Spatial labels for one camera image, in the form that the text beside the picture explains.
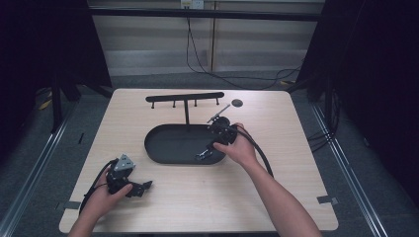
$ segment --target metal bar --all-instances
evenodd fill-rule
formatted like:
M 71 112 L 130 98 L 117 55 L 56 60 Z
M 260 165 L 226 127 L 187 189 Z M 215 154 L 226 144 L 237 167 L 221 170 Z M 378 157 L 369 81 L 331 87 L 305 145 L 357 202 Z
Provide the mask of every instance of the metal bar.
M 61 139 L 63 132 L 65 131 L 68 120 L 71 117 L 75 107 L 76 103 L 73 103 L 69 108 L 68 114 L 64 118 L 61 126 L 57 129 L 56 133 L 52 133 L 49 137 L 48 142 L 43 148 L 37 163 L 21 187 L 15 200 L 10 205 L 0 224 L 0 236 L 8 237 L 13 235 L 13 232 L 15 231 L 16 226 L 18 225 L 19 220 L 23 215 L 25 208 L 31 199 L 31 196 L 33 195 L 39 181 L 41 180 L 42 174 L 52 156 L 52 153 L 55 150 L 58 141 Z
M 318 22 L 320 14 L 276 13 L 276 12 L 247 12 L 222 10 L 193 10 L 193 9 L 143 9 L 127 7 L 89 7 L 89 8 L 35 8 L 43 14 L 90 14 L 95 16 L 126 16 L 126 17 L 172 17 L 172 18 L 216 18 L 216 19 L 249 19 Z
M 355 175 L 354 170 L 352 169 L 351 164 L 349 163 L 345 153 L 343 152 L 338 140 L 334 137 L 330 137 L 328 127 L 324 122 L 324 114 L 322 110 L 318 107 L 318 105 L 314 103 L 311 103 L 311 107 L 320 127 L 323 130 L 323 133 L 329 141 L 329 146 L 332 149 L 336 161 L 338 162 L 339 167 L 341 168 L 342 173 L 346 181 L 348 182 L 348 185 L 358 203 L 358 206 L 360 207 L 361 212 L 363 213 L 364 218 L 369 224 L 374 236 L 388 236 L 384 229 L 384 226 L 381 223 L 381 220 L 379 219 L 376 210 L 374 209 L 369 198 L 364 192 L 363 187 L 358 181 L 358 178 Z

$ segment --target right hand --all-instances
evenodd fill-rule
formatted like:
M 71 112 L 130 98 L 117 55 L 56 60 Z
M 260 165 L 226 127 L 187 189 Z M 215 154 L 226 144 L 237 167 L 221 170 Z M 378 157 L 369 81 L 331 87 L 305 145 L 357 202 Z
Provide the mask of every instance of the right hand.
M 236 123 L 238 130 L 246 133 L 243 130 L 244 126 L 242 123 Z M 220 143 L 214 143 L 213 147 L 220 152 L 228 155 L 233 161 L 240 164 L 241 166 L 253 165 L 258 163 L 256 159 L 255 147 L 250 143 L 246 137 L 237 132 L 235 141 L 230 145 L 223 145 Z

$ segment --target hand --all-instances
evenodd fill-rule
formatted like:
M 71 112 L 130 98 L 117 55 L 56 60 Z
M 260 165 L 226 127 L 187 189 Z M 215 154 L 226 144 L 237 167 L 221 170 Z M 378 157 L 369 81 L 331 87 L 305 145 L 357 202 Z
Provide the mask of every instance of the hand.
M 242 123 L 238 122 L 236 125 L 239 131 L 247 133 L 244 130 Z M 246 137 L 238 132 L 233 144 L 223 145 L 216 142 L 213 144 L 213 147 L 228 155 L 233 161 L 237 162 L 241 166 L 254 165 L 255 163 L 258 163 L 256 159 L 255 147 L 249 142 L 249 140 L 247 140 Z
M 92 193 L 89 200 L 84 207 L 82 214 L 86 212 L 96 218 L 100 218 L 107 214 L 112 208 L 117 205 L 118 201 L 125 197 L 132 189 L 132 184 L 128 184 L 120 189 L 117 193 L 111 195 L 108 192 L 108 186 L 106 185 L 106 175 L 110 168 L 106 169 L 98 182 L 95 185 L 96 190 Z

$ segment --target gray carpet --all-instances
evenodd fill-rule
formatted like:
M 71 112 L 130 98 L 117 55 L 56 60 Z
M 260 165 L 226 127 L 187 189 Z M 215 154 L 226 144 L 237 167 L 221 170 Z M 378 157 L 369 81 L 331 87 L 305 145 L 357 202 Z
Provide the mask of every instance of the gray carpet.
M 226 72 L 222 75 L 274 78 L 276 72 Z M 294 77 L 295 75 L 287 78 L 287 80 L 293 80 Z M 260 89 L 272 83 L 272 81 L 250 79 L 233 79 L 230 81 L 248 89 Z M 222 79 L 197 73 L 115 77 L 113 83 L 114 89 L 237 89 L 237 87 L 226 83 Z M 284 88 L 285 86 L 277 83 L 275 87 L 269 90 L 282 90 Z M 64 236 L 58 230 L 62 211 L 55 208 L 60 201 L 69 199 L 109 103 L 109 99 L 87 88 L 80 87 L 80 91 L 82 97 L 76 105 L 67 128 L 13 236 Z M 41 95 L 37 98 L 38 104 L 42 102 L 44 96 Z M 292 98 L 306 136 L 318 132 L 320 126 L 314 118 L 305 91 L 300 90 L 292 93 Z M 18 194 L 19 187 L 28 177 L 42 152 L 43 146 L 48 140 L 51 126 L 52 111 L 51 107 L 48 107 L 44 111 L 34 109 L 28 122 L 22 127 L 21 142 L 9 155 L 7 164 L 4 164 L 1 168 L 1 218 L 4 217 L 4 213 Z M 377 155 L 365 146 L 363 137 L 344 113 L 341 114 L 337 137 L 372 205 L 379 214 L 388 236 L 419 236 L 418 209 L 398 183 L 385 171 Z M 364 219 L 330 148 L 327 145 L 324 146 L 314 153 L 314 158 L 328 194 L 339 201 L 338 204 L 334 205 L 339 220 L 339 228 L 336 231 L 324 232 L 323 235 L 373 236 L 370 226 Z M 94 236 L 125 235 L 94 234 Z M 276 234 L 247 233 L 240 234 L 240 236 L 276 236 Z

